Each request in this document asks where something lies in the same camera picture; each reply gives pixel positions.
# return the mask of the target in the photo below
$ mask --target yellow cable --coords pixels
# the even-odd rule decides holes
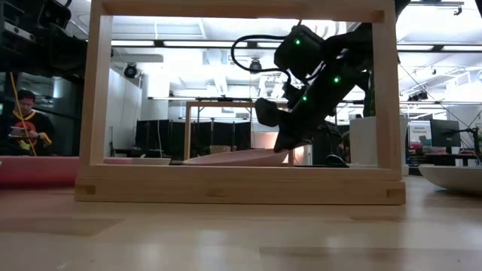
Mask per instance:
[[[15,85],[13,73],[10,73],[10,80],[12,81],[12,87],[14,88],[15,102],[17,103],[17,108],[18,108],[18,111],[19,111],[18,115],[20,116],[20,119],[22,120],[23,130],[25,131],[25,135],[27,136],[27,139],[29,140],[30,147],[32,147],[33,155],[37,156],[37,153],[35,152],[35,148],[33,147],[32,140],[30,140],[30,137],[29,137],[29,131],[27,131],[27,126],[25,125],[25,121],[23,120],[22,111],[20,110],[20,102],[18,101],[17,87]]]

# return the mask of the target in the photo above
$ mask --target fluorescent light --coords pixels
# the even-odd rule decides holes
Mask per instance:
[[[431,50],[432,45],[397,45],[397,50]]]
[[[112,46],[154,46],[153,41],[112,41]]]
[[[165,41],[167,47],[231,47],[232,41]],[[247,42],[240,42],[236,47],[248,47]]]
[[[460,50],[460,51],[482,51],[482,46],[444,46],[442,50]]]
[[[164,101],[195,101],[196,98],[193,97],[149,97],[150,99],[155,100],[164,100]]]
[[[259,48],[277,48],[279,45],[279,42],[258,42]]]

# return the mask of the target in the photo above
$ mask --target computer screen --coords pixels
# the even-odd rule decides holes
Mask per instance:
[[[459,122],[456,120],[430,120],[433,147],[462,147],[460,134],[450,133],[458,131]]]

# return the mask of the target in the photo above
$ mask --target black shirt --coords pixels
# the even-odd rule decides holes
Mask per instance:
[[[50,155],[49,146],[53,143],[52,138],[55,131],[49,118],[41,113],[32,111],[32,113],[23,116],[23,120],[27,131],[33,130],[38,134],[42,134],[43,139],[30,139],[36,154],[38,156]],[[28,139],[9,137],[12,130],[11,127],[23,127],[22,120],[15,111],[12,114],[0,116],[0,141],[15,148],[27,148],[27,145],[30,144]]]

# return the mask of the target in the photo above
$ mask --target desk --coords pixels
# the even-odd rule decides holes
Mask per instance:
[[[477,159],[475,154],[426,154],[426,157],[427,163],[436,166],[455,166],[456,159],[462,159],[463,166],[468,166],[468,160]]]
[[[405,206],[75,202],[72,189],[0,190],[0,263],[8,271],[479,270],[482,201],[404,180]]]

